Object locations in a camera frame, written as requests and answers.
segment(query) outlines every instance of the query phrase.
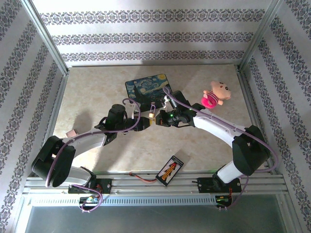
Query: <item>patterned wallpaper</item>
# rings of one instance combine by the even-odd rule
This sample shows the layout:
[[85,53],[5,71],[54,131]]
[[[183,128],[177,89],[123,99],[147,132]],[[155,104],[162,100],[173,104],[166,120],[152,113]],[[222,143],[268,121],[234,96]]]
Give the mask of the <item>patterned wallpaper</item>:
[[311,232],[310,15],[308,1],[285,0],[245,70],[303,232]]
[[269,3],[34,1],[68,66],[238,64]]
[[19,0],[0,0],[0,233],[11,232],[62,73]]

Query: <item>pink plush toy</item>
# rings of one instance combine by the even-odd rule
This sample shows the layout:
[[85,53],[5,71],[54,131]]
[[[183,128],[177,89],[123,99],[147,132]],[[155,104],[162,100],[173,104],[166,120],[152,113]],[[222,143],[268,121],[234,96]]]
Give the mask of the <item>pink plush toy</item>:
[[201,103],[206,108],[214,108],[217,104],[222,105],[223,100],[228,100],[231,98],[231,91],[226,84],[212,81],[210,83],[212,90],[204,91]]

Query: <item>marble surface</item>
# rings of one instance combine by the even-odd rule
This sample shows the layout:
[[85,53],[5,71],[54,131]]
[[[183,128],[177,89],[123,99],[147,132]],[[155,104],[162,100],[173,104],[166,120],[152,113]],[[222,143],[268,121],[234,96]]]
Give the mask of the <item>marble surface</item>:
[[[233,123],[251,125],[233,65],[74,67],[70,69],[54,135],[66,137],[71,129],[79,133],[90,130],[107,116],[113,104],[127,98],[126,81],[161,73],[166,74],[172,90],[182,91],[191,104],[200,102],[211,81],[226,83],[232,98],[212,112]],[[231,148],[206,131],[152,124],[142,132],[118,134],[109,145],[76,157],[73,166],[93,171],[160,170],[177,152],[186,162],[183,170],[218,169],[232,160]]]

